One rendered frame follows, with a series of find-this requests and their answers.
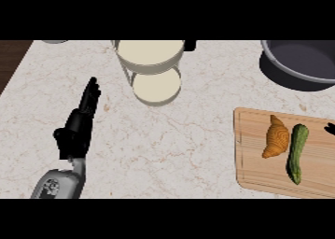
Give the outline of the orange croissant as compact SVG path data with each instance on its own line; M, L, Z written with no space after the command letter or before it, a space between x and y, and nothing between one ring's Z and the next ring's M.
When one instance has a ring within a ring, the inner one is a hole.
M270 126L266 132L266 147L261 153L264 159L279 156L288 148L289 144L289 131L283 126L279 118L270 116Z

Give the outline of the green squash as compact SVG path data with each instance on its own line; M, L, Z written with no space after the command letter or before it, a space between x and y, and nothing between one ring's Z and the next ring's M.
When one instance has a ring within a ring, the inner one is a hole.
M286 173L295 185L301 183L303 172L300 166L300 158L304 150L304 144L309 137L309 129L303 124L297 124L292 128L289 153L286 158Z

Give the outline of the white tiered basket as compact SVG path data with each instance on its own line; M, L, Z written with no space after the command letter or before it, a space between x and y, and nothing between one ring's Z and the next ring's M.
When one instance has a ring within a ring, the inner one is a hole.
M183 40L114 40L114 51L137 100L170 104L180 92Z

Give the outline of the wooden cutting board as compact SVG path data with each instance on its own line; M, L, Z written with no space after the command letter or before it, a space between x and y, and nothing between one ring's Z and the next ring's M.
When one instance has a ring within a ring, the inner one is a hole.
M288 131L300 123L309 137L300 158L303 180L289 179L285 165L288 152L264 159L266 132L275 115ZM236 180L251 190L300 198L335 198L335 136L325 131L334 119L313 118L238 107L233 111Z

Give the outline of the dark grey pot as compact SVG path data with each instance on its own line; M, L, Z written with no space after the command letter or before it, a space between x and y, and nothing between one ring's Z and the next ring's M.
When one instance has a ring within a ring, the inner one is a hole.
M322 91L335 85L335 40L263 40L260 69L295 91Z

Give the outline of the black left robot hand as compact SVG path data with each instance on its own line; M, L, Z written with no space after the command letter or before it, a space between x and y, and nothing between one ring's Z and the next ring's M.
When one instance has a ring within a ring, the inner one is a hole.
M92 142L93 119L99 96L99 85L96 78L92 77L83 91L78 107L68 116L65 126L58 128L52 133L61 160L86 157Z

